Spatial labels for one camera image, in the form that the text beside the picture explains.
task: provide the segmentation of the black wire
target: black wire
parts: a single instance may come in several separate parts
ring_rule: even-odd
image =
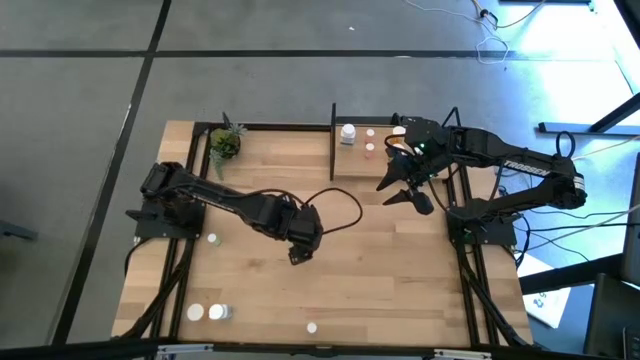
[[[516,230],[519,230],[519,231],[522,231],[522,232],[525,232],[525,231],[526,231],[526,230],[524,230],[524,229],[520,229],[520,228],[515,227],[515,226],[514,226],[514,228],[515,228]],[[532,233],[532,234],[533,234],[533,235],[535,235],[535,236],[537,236],[537,237],[539,237],[539,238],[545,239],[546,241],[545,241],[544,243],[542,243],[542,244],[539,244],[539,245],[536,245],[536,246],[532,246],[532,247],[530,247],[528,251],[535,250],[535,249],[538,249],[538,248],[541,248],[541,247],[543,247],[543,246],[547,246],[547,245],[551,244],[551,245],[553,245],[553,246],[555,246],[555,247],[557,247],[557,248],[559,248],[559,249],[561,249],[561,250],[564,250],[564,251],[567,251],[567,252],[570,252],[570,253],[574,253],[574,254],[576,254],[576,255],[580,255],[580,256],[581,256],[585,261],[587,261],[587,262],[588,262],[588,261],[590,261],[590,260],[589,260],[589,258],[587,258],[586,256],[584,256],[584,254],[583,254],[583,253],[581,253],[581,252],[579,252],[579,251],[576,251],[576,250],[568,249],[568,248],[566,248],[566,247],[563,247],[563,246],[561,246],[561,245],[556,244],[555,242],[556,242],[557,240],[549,239],[549,238],[546,238],[546,237],[544,237],[544,236],[542,236],[542,235],[539,235],[539,234],[536,234],[536,233]]]
[[[405,150],[403,147],[402,147],[402,148],[400,148],[400,147],[397,147],[397,146],[393,146],[393,144],[389,144],[389,142],[388,142],[388,140],[389,140],[389,139],[393,139],[393,138],[400,138],[400,137],[401,137],[401,138],[403,138],[403,137],[404,137],[404,135],[403,135],[403,134],[389,135],[389,136],[387,136],[386,138],[384,138],[384,144],[385,144],[388,148],[392,148],[392,149],[397,150],[397,151],[399,151],[399,152],[403,152],[403,153],[405,153],[405,154],[407,154],[407,155],[409,155],[409,156],[414,156],[415,154],[413,154],[413,153],[411,153],[411,152],[409,152],[409,151]]]
[[[562,156],[562,152],[560,151],[560,138],[562,137],[562,135],[567,135],[567,137],[569,137],[569,141],[571,142],[571,150],[569,151],[569,155],[567,156]],[[573,135],[571,135],[571,133],[568,131],[559,132],[558,136],[556,136],[556,155],[561,157],[571,158],[575,151],[576,151],[576,138],[574,138]]]
[[[140,239],[140,241],[129,250],[127,253],[127,257],[124,259],[124,275],[127,276],[129,272],[129,261],[131,260],[131,255],[138,249],[140,246],[144,245],[147,241],[151,240],[151,238]]]
[[[520,265],[522,265],[522,261],[524,261],[524,255],[529,250],[529,240],[531,239],[531,225],[529,224],[529,220],[527,220],[524,215],[522,215],[522,220],[524,220],[525,224],[527,224],[527,231],[525,232],[527,234],[527,238],[524,241],[524,248],[522,249],[522,253],[516,259],[516,269],[518,269]]]
[[[546,228],[546,229],[533,229],[533,232],[545,232],[545,231],[554,231],[554,230],[564,230],[564,229],[582,229],[582,228],[599,228],[599,227],[609,227],[609,226],[638,226],[640,223],[608,223],[608,224],[592,224],[592,225],[569,225],[569,226],[558,226],[554,228]]]
[[[131,329],[122,334],[122,338],[139,338],[144,334],[144,331],[151,323],[151,319],[155,317],[158,311],[160,311],[162,306],[165,304],[166,299],[169,297],[178,281],[184,277],[187,269],[187,254],[187,251],[182,253],[180,261],[171,272],[171,275],[169,275],[167,282],[160,287],[156,297],[151,301],[144,313],[136,320]]]
[[[460,216],[456,213],[453,213],[451,211],[449,211],[444,204],[442,203],[442,201],[440,200],[440,198],[438,197],[438,194],[436,193],[436,189],[433,187],[433,183],[431,182],[431,179],[429,178],[427,180],[427,183],[429,184],[429,188],[431,188],[431,192],[433,193],[433,198],[436,200],[436,202],[438,203],[438,206],[440,206],[440,208],[442,208],[442,210],[444,210],[445,213],[452,215],[453,217],[462,220],[462,221],[468,221],[468,220],[475,220],[475,219],[479,219],[480,217],[482,217],[484,214],[487,213],[487,211],[489,210],[489,208],[491,207],[491,203],[493,202],[493,200],[496,197],[496,193],[498,192],[498,187],[500,187],[500,175],[502,174],[502,170],[504,170],[504,164],[507,161],[507,158],[509,156],[506,156],[503,160],[502,163],[500,163],[500,167],[498,169],[498,176],[496,177],[496,182],[493,185],[493,190],[491,191],[491,196],[489,196],[489,200],[487,200],[487,205],[485,206],[485,208],[480,212],[480,214],[476,214],[470,217],[463,217]]]
[[[325,231],[322,233],[322,235],[327,235],[327,234],[330,234],[330,233],[332,233],[332,232],[334,232],[334,231],[343,230],[343,229],[346,229],[346,228],[348,228],[348,227],[351,227],[351,226],[353,226],[353,225],[355,225],[355,224],[359,223],[359,222],[360,222],[360,220],[362,219],[362,215],[363,215],[363,213],[364,213],[364,212],[363,212],[363,210],[362,210],[362,205],[360,205],[360,202],[358,201],[358,199],[356,199],[356,197],[355,197],[355,196],[351,195],[349,192],[347,192],[347,191],[345,191],[345,190],[342,190],[342,189],[340,189],[340,188],[335,188],[335,187],[334,187],[334,188],[326,188],[326,189],[324,189],[324,190],[320,190],[320,191],[318,191],[317,193],[315,193],[315,194],[311,195],[311,197],[310,197],[310,198],[308,198],[308,199],[307,199],[307,201],[305,201],[303,204],[304,204],[304,205],[309,205],[309,203],[311,202],[311,200],[313,200],[313,199],[315,199],[316,197],[318,197],[319,195],[322,195],[322,194],[324,194],[324,193],[326,193],[326,192],[329,192],[329,191],[338,191],[338,192],[341,192],[341,193],[343,193],[343,194],[347,195],[347,196],[348,196],[348,197],[350,197],[351,199],[353,199],[353,201],[356,203],[356,205],[358,205],[358,209],[360,210],[360,215],[358,215],[358,218],[357,218],[355,221],[352,221],[352,222],[348,223],[347,225],[342,225],[342,226],[335,227],[335,228],[333,228],[333,229],[325,230]]]
[[[162,189],[161,191],[153,194],[154,196],[160,196],[163,193],[169,191],[169,190],[175,190],[175,189],[181,189],[181,188],[199,188],[199,189],[204,189],[204,190],[209,190],[206,186],[204,185],[200,185],[200,184],[195,184],[195,183],[185,183],[185,184],[178,184],[178,185],[173,185],[173,186],[168,186],[164,189]],[[254,196],[254,195],[259,195],[259,194],[264,194],[264,193],[270,193],[270,192],[275,192],[275,193],[279,193],[282,195],[287,195],[289,197],[291,197],[292,199],[296,200],[298,203],[303,204],[304,201],[302,201],[302,199],[300,199],[299,197],[297,197],[296,195],[286,191],[286,190],[282,190],[282,189],[261,189],[261,190],[256,190],[256,191],[252,191],[246,194],[217,194],[218,196],[221,197],[226,197],[226,198],[234,198],[234,199],[241,199],[241,198],[246,198],[249,196]]]

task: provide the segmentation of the concrete floor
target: concrete floor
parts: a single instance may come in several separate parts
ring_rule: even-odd
[[[482,3],[503,23],[531,8]],[[161,4],[0,0],[0,51],[146,49]],[[475,11],[467,0],[425,6],[470,16]],[[538,122],[593,122],[631,96],[599,26],[584,6],[545,5],[522,27],[501,33],[518,51],[573,61],[487,66],[470,59],[156,59],[69,340],[109,337],[135,225],[124,211],[139,206],[138,188],[156,157],[166,120],[218,121],[224,110],[244,123],[327,123],[334,101],[343,115],[397,111],[443,119],[458,106],[465,125],[552,153],[554,137],[535,133]],[[473,50],[483,37],[475,24],[424,13],[401,0],[188,0],[173,3],[160,49]],[[501,49],[499,44],[489,48]],[[0,348],[47,341],[141,63],[138,58],[0,59],[0,218],[40,233],[33,243],[0,241]],[[638,116],[628,120],[638,121]],[[576,153],[618,141],[578,137]],[[632,143],[578,163],[589,199],[576,213],[627,208],[639,150]],[[503,183],[515,191],[525,180]],[[561,216],[527,217],[538,228],[580,223]],[[623,233],[592,230],[562,245],[595,259],[619,251]],[[555,267],[582,261],[553,246],[531,254]],[[590,289],[574,289],[573,310],[565,312],[558,331],[532,320],[535,339],[579,352],[586,329],[580,319],[586,313],[574,310],[588,309]]]

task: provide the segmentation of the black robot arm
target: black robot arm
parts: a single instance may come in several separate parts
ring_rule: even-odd
[[[320,246],[323,228],[316,208],[303,203],[298,208],[289,194],[266,194],[272,192],[269,190],[243,194],[194,176],[179,163],[154,164],[140,190],[145,201],[162,204],[164,218],[176,223],[191,220],[191,215],[180,209],[192,201],[234,213],[254,230],[291,242],[289,260],[293,265],[310,260]]]
[[[464,207],[450,212],[462,219],[513,214],[540,206],[575,209],[582,206],[587,194],[584,178],[570,157],[559,153],[547,155],[527,148],[506,144],[486,130],[462,126],[442,127],[439,123],[417,117],[402,117],[406,127],[404,142],[412,151],[387,144],[393,156],[387,174],[378,185],[381,190],[402,180],[409,185],[388,204],[411,201],[421,213],[433,211],[429,199],[419,195],[418,187],[452,164],[486,168],[499,166],[544,178],[532,189],[493,199],[472,199]]]

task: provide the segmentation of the wooden tabletop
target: wooden tabletop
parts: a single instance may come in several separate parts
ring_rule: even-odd
[[[193,122],[168,122],[158,161],[184,164],[192,128]],[[224,181],[217,179],[213,169],[208,180],[242,192],[281,188],[302,199],[326,187],[341,187],[362,203],[362,221],[326,235],[313,260],[292,266],[288,243],[267,238],[235,215],[208,207],[203,238],[196,243],[193,255],[179,338],[268,344],[468,346],[458,265],[444,213],[436,208],[423,216],[410,204],[382,206],[400,185],[376,192],[379,179],[375,177],[340,177],[330,182],[329,136],[328,132],[249,131],[240,154],[224,165]],[[200,151],[195,169],[200,168],[202,157]],[[495,181],[492,170],[469,169],[469,175],[474,195],[487,197]],[[444,185],[438,182],[435,186],[446,202]],[[352,200],[340,193],[322,195],[314,204],[325,229],[348,223],[358,215]],[[219,247],[206,241],[209,233],[222,240]],[[128,330],[155,296],[167,243],[167,239],[150,241],[133,255],[114,335]],[[519,335],[531,341],[512,258],[496,246],[483,249],[494,302]],[[482,306],[477,299],[475,302],[480,337],[486,342]],[[165,310],[162,334],[168,332],[172,303],[170,299]],[[212,321],[205,315],[191,322],[186,308],[193,303],[205,309],[214,303],[228,304],[233,317]],[[308,322],[318,324],[316,334],[307,333]]]

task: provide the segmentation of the green plant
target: green plant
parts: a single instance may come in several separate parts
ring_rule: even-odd
[[[247,133],[242,124],[229,123],[226,129],[215,129],[211,137],[211,163],[220,180],[224,180],[222,165],[240,151],[240,137]]]
[[[218,175],[218,179],[224,180],[224,175],[222,174],[222,164],[224,164],[224,158],[220,155],[219,152],[211,149],[211,154],[209,156],[211,158],[211,165],[216,170],[216,175]]]
[[[229,126],[229,133],[237,137],[242,137],[247,134],[247,128],[242,124],[231,123]]]

